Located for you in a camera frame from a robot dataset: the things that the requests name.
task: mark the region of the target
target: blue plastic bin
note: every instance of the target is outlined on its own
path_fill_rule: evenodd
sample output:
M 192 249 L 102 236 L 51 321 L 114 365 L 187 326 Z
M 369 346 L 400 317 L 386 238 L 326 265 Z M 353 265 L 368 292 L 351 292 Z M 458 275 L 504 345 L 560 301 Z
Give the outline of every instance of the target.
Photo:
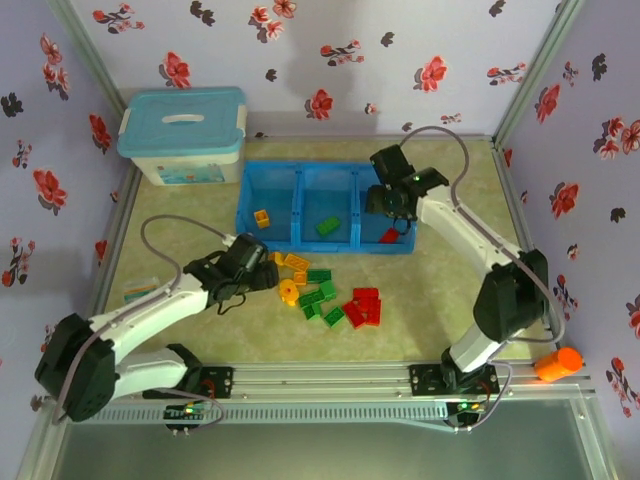
M 411 253 L 415 224 L 396 243 L 378 243 L 393 225 L 384 215 L 364 212 L 367 190 L 378 183 L 369 164 L 248 161 L 236 231 L 251 233 L 273 251 Z M 269 227 L 258 228 L 258 210 L 267 211 Z M 329 217 L 340 219 L 340 228 L 322 237 L 316 225 Z

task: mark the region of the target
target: storage box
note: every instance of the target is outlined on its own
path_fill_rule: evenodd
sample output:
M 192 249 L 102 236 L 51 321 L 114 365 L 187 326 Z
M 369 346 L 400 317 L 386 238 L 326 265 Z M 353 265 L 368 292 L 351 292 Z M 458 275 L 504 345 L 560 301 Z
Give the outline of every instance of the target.
M 122 118 L 118 153 L 154 185 L 235 183 L 246 123 L 239 88 L 141 92 Z
M 248 232 L 273 251 L 411 253 L 416 225 L 396 243 L 379 243 L 393 226 L 384 215 L 365 213 L 367 190 L 379 184 L 370 164 L 247 161 L 236 215 L 236 231 Z M 254 213 L 265 210 L 260 228 Z M 335 217 L 340 226 L 321 235 L 316 226 Z

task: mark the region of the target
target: orange bottle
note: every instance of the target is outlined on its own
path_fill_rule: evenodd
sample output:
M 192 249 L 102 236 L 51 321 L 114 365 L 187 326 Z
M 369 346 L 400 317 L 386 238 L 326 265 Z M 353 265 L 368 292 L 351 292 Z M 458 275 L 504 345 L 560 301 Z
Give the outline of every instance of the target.
M 533 366 L 538 378 L 545 382 L 554 382 L 578 372 L 581 368 L 582 355 L 570 347 L 562 347 L 541 358 Z

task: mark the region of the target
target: floral wallpaper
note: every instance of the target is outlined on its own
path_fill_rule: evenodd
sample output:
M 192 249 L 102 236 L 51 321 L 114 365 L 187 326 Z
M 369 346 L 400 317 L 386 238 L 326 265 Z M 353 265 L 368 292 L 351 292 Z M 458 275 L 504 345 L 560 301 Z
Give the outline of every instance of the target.
M 559 0 L 68 1 L 125 100 L 237 85 L 248 133 L 266 138 L 493 135 Z
M 635 0 L 586 2 L 505 146 L 624 478 L 640 478 L 639 15 Z
M 126 13 L 108 14 L 115 28 Z M 36 365 L 56 323 L 86 313 L 128 162 L 45 2 L 3 5 L 0 42 L 0 478 L 11 480 L 43 400 Z

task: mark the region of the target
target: toy block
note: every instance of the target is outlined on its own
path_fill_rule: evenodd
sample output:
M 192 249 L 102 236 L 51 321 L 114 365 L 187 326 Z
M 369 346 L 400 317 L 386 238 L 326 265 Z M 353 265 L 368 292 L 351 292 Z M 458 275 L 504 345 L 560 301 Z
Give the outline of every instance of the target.
M 256 219 L 256 223 L 258 224 L 258 228 L 260 229 L 267 228 L 270 225 L 269 215 L 267 215 L 266 210 L 258 210 L 257 212 L 253 212 L 253 217 Z
M 276 265 L 278 265 L 279 267 L 284 266 L 284 255 L 282 255 L 282 253 L 280 252 L 272 252 L 269 255 L 269 260 L 273 260 L 274 262 L 276 262 Z
M 322 283 L 331 280 L 331 270 L 307 270 L 307 283 Z
M 371 308 L 367 313 L 367 325 L 373 325 L 374 327 L 380 326 L 380 309 L 382 308 L 382 302 L 379 299 L 375 299 L 371 302 Z
M 298 287 L 293 283 L 293 280 L 288 278 L 282 280 L 280 282 L 279 293 L 283 302 L 290 307 L 296 306 L 296 301 L 300 297 L 300 292 L 298 292 Z
M 302 311 L 304 312 L 304 316 L 307 320 L 322 318 L 322 308 L 317 303 L 303 307 Z
M 293 283 L 299 286 L 304 286 L 307 284 L 307 273 L 306 272 L 294 272 L 293 273 Z
M 298 298 L 298 303 L 300 307 L 304 308 L 308 305 L 313 305 L 314 303 L 322 303 L 324 300 L 325 298 L 322 290 L 314 290 L 313 292 L 300 296 L 300 298 Z
M 362 313 L 360 313 L 357 305 L 353 301 L 345 303 L 342 306 L 342 311 L 347 314 L 347 317 L 349 317 L 349 321 L 351 322 L 351 325 L 353 325 L 353 328 L 360 328 L 362 325 L 367 323 L 367 319 L 364 318 Z
M 309 269 L 309 265 L 311 262 L 305 260 L 304 258 L 300 258 L 296 255 L 289 254 L 284 259 L 284 266 L 297 270 L 298 272 L 306 272 Z
M 382 237 L 380 237 L 380 240 L 378 240 L 378 243 L 396 243 L 396 240 L 398 240 L 399 236 L 400 236 L 400 232 L 397 231 L 395 228 L 391 227 L 389 230 L 385 232 L 385 234 Z
M 378 298 L 379 292 L 377 288 L 354 288 L 353 298 L 360 300 L 362 298 Z
M 327 313 L 327 316 L 324 317 L 324 321 L 327 322 L 327 325 L 333 328 L 343 318 L 344 312 L 340 307 L 336 307 Z
M 338 228 L 340 228 L 340 219 L 338 217 L 329 217 L 316 225 L 316 230 L 322 237 L 329 235 Z
M 331 280 L 327 280 L 326 282 L 322 282 L 320 284 L 320 290 L 324 295 L 325 300 L 333 300 L 338 296 L 336 292 L 336 287 L 333 286 L 333 282 Z

